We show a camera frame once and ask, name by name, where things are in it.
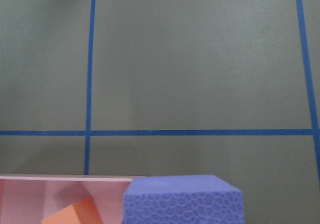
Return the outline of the purple foam block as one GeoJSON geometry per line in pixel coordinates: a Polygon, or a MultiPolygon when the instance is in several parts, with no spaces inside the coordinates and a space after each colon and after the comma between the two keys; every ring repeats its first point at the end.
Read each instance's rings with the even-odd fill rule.
{"type": "Polygon", "coordinates": [[[243,193],[214,175],[136,177],[123,195],[122,222],[243,224],[243,193]]]}

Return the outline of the orange foam block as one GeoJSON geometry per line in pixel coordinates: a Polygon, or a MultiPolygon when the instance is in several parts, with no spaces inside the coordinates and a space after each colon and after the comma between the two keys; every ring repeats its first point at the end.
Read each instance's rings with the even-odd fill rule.
{"type": "Polygon", "coordinates": [[[43,219],[42,224],[102,224],[103,221],[91,197],[75,202],[43,219]]]}

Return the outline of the pink plastic bin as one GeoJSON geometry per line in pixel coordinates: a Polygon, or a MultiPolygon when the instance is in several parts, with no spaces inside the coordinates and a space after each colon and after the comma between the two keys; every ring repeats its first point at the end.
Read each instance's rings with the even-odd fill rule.
{"type": "Polygon", "coordinates": [[[92,197],[104,224],[123,221],[123,195],[131,176],[1,174],[0,222],[39,224],[92,197]]]}

